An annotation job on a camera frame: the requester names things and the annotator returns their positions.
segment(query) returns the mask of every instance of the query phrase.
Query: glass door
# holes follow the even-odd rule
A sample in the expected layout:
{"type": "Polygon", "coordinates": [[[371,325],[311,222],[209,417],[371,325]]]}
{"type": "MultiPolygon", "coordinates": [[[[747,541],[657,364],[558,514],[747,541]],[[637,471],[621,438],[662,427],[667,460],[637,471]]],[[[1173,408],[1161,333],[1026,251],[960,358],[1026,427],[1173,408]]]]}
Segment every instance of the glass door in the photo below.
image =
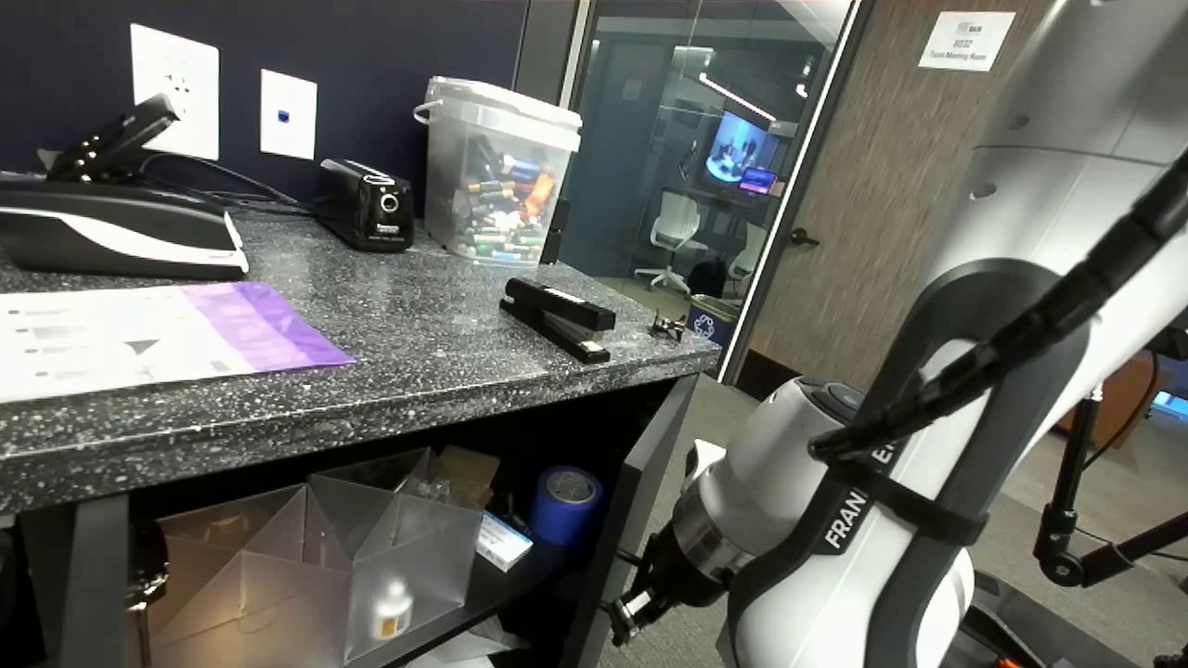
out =
{"type": "Polygon", "coordinates": [[[733,347],[851,0],[600,0],[558,259],[733,347]]]}

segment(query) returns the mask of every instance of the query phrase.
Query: computer monitor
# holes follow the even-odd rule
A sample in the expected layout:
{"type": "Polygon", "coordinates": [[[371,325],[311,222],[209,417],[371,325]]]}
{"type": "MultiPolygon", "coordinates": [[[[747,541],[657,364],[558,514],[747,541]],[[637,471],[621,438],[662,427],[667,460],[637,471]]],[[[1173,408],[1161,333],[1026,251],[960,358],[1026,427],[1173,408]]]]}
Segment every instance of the computer monitor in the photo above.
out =
{"type": "Polygon", "coordinates": [[[788,142],[734,111],[725,111],[705,152],[705,180],[739,194],[775,196],[783,191],[783,160],[788,142]]]}

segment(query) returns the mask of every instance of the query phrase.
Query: stapler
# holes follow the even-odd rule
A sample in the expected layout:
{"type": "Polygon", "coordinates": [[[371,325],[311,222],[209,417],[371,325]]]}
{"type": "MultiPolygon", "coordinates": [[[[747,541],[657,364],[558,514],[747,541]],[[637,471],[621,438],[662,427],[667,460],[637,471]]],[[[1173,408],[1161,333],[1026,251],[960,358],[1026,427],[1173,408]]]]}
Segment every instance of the stapler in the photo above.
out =
{"type": "Polygon", "coordinates": [[[143,145],[173,120],[152,97],[53,155],[42,183],[0,183],[0,251],[23,272],[250,275],[229,207],[136,184],[143,145]]]}
{"type": "Polygon", "coordinates": [[[599,332],[614,332],[616,312],[538,282],[522,282],[522,277],[507,277],[506,296],[497,303],[513,312],[521,324],[528,324],[530,332],[558,340],[577,360],[582,364],[610,360],[610,349],[599,340],[599,332]]]}

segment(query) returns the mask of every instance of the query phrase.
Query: black speckled countertop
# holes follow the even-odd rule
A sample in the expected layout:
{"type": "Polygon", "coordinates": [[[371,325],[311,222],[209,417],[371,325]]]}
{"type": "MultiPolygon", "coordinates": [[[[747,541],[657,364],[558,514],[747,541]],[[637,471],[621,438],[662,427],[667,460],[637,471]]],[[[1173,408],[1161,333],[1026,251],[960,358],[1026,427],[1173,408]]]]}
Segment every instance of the black speckled countertop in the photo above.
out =
{"type": "MultiPolygon", "coordinates": [[[[695,333],[648,337],[646,309],[572,267],[483,267],[429,245],[366,256],[307,218],[250,218],[242,236],[252,282],[276,286],[356,364],[0,403],[0,517],[682,380],[716,360],[695,333]],[[614,360],[582,366],[506,317],[507,275],[616,309],[614,360]]],[[[0,267],[0,295],[92,286],[143,282],[0,267]]]]}

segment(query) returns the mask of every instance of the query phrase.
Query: storage bin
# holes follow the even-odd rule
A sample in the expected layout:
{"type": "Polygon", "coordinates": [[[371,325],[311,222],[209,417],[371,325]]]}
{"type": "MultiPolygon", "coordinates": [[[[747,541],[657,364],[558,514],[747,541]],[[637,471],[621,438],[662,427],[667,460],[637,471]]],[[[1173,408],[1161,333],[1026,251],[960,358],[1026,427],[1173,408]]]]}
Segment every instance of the storage bin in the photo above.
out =
{"type": "MultiPolygon", "coordinates": [[[[157,668],[350,664],[465,605],[480,514],[340,479],[311,479],[281,496],[271,520],[152,627],[157,668]],[[390,611],[392,582],[406,589],[402,621],[390,611]]],[[[271,502],[204,507],[162,526],[184,526],[171,544],[220,557],[236,533],[204,544],[192,541],[192,526],[271,502]]]]}
{"type": "Polygon", "coordinates": [[[577,111],[469,79],[429,79],[427,235],[449,251],[535,264],[546,249],[577,111]]]}

